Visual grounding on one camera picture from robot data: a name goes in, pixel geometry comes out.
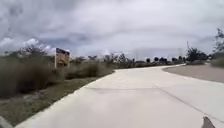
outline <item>sign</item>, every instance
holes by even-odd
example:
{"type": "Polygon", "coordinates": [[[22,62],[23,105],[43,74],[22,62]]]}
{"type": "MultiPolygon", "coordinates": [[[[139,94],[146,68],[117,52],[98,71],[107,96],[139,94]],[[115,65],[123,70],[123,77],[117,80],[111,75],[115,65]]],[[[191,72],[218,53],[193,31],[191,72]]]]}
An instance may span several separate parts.
{"type": "Polygon", "coordinates": [[[55,56],[55,67],[68,67],[69,66],[69,57],[70,53],[62,50],[60,48],[56,48],[56,56],[55,56]]]}

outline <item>vegetation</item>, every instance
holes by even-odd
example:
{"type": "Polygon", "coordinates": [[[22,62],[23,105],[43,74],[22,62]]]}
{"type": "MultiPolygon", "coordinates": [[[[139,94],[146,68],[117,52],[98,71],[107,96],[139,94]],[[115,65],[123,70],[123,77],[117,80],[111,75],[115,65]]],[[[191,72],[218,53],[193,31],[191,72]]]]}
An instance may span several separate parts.
{"type": "Polygon", "coordinates": [[[97,78],[83,78],[63,81],[55,86],[33,92],[29,95],[20,95],[14,98],[1,100],[0,115],[15,126],[96,79],[97,78]]]}
{"type": "Polygon", "coordinates": [[[187,65],[203,65],[208,56],[197,48],[190,48],[187,52],[187,65]]]}
{"type": "Polygon", "coordinates": [[[224,67],[224,34],[221,29],[218,29],[214,52],[215,53],[211,55],[213,59],[211,64],[216,67],[224,67]]]}
{"type": "Polygon", "coordinates": [[[113,69],[179,64],[164,57],[145,61],[125,54],[77,57],[70,67],[55,69],[54,56],[31,45],[0,57],[0,115],[16,125],[74,90],[113,69]]]}

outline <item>shrub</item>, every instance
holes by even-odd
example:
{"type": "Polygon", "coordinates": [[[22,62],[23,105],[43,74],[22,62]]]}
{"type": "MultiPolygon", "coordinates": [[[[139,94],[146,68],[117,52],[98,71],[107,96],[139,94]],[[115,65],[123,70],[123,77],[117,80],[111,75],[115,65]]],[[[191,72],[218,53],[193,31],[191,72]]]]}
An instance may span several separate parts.
{"type": "Polygon", "coordinates": [[[28,93],[55,84],[59,72],[39,59],[19,61],[5,58],[0,60],[0,97],[28,93]]]}
{"type": "Polygon", "coordinates": [[[113,71],[97,62],[83,63],[79,66],[72,66],[65,70],[65,79],[101,77],[110,74],[113,71]]]}
{"type": "Polygon", "coordinates": [[[224,58],[218,58],[216,60],[213,60],[211,64],[212,66],[216,66],[216,67],[224,67],[224,58]]]}
{"type": "Polygon", "coordinates": [[[9,97],[17,92],[19,66],[15,60],[0,59],[0,97],[9,97]]]}
{"type": "Polygon", "coordinates": [[[47,65],[26,62],[20,68],[21,72],[18,76],[17,88],[21,93],[44,89],[55,83],[56,74],[47,65]]]}
{"type": "Polygon", "coordinates": [[[195,60],[195,61],[192,61],[192,62],[187,62],[186,65],[204,65],[205,62],[203,60],[195,60]]]}

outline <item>cloud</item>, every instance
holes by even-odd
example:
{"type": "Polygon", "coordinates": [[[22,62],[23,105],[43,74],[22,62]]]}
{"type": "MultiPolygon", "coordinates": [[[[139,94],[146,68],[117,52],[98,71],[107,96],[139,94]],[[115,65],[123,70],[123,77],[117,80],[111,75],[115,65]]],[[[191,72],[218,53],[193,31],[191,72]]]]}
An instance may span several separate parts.
{"type": "Polygon", "coordinates": [[[1,0],[0,53],[26,41],[73,55],[175,56],[187,41],[211,52],[223,11],[222,0],[1,0]]]}

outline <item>road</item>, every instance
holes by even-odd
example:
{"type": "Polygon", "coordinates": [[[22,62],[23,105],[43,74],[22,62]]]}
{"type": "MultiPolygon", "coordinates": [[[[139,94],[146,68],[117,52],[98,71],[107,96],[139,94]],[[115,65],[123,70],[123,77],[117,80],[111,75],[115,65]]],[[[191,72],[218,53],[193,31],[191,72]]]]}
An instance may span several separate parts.
{"type": "Polygon", "coordinates": [[[224,127],[224,84],[164,72],[118,70],[56,102],[17,128],[224,127]]]}

